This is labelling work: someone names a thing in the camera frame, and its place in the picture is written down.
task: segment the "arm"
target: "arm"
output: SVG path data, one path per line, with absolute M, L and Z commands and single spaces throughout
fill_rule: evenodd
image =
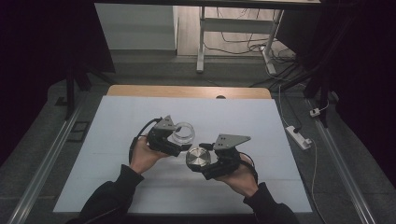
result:
M 67 224 L 120 223 L 131 206 L 136 186 L 144 179 L 142 174 L 164 157 L 167 155 L 151 150 L 147 138 L 141 137 L 129 167 L 122 165 L 118 179 L 101 185 L 85 203 L 78 218 Z
M 251 163 L 245 156 L 242 160 Z M 230 175 L 216 178 L 230 186 L 235 192 L 245 196 L 244 203 L 249 205 L 259 223 L 296 224 L 299 223 L 294 213 L 283 203 L 276 203 L 265 183 L 258 186 L 253 174 L 245 165 Z

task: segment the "metal plate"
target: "metal plate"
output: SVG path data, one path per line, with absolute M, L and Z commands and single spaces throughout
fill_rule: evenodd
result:
M 158 122 L 154 127 L 156 129 L 163 129 L 169 131 L 174 131 L 176 129 L 176 126 L 174 125 L 174 122 L 172 121 L 170 115 L 166 116 L 164 119 Z
M 219 134 L 218 140 L 216 140 L 213 149 L 222 150 L 232 147 L 236 147 L 244 142 L 250 140 L 250 136 L 233 135 L 233 134 Z
M 210 164 L 210 153 L 203 147 L 194 147 L 186 154 L 186 163 L 205 166 Z

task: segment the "wooden edge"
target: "wooden edge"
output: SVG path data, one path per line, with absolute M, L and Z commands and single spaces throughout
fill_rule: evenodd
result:
M 271 93 L 264 88 L 235 87 L 113 85 L 108 89 L 107 95 L 209 99 L 224 96 L 226 99 L 272 99 Z

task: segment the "white table surface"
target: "white table surface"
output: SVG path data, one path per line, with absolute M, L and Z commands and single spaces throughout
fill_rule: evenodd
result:
M 175 124 L 186 121 L 193 126 L 194 146 L 215 142 L 219 133 L 250 136 L 236 148 L 253 158 L 259 182 L 294 212 L 312 211 L 274 100 L 104 96 L 54 212 L 79 212 L 96 188 L 117 179 L 141 128 L 167 115 Z M 158 161 L 143 177 L 129 213 L 252 213 L 242 203 L 243 196 L 192 172 L 185 152 Z

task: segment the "white power strip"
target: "white power strip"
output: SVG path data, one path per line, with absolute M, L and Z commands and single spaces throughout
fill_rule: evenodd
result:
M 298 144 L 298 146 L 302 149 L 302 150 L 306 150 L 308 148 L 311 147 L 311 139 L 309 138 L 303 138 L 303 136 L 300 133 L 295 133 L 294 132 L 294 127 L 293 126 L 289 126 L 287 128 L 285 128 L 286 131 L 288 131 L 288 134 L 294 139 L 294 141 Z

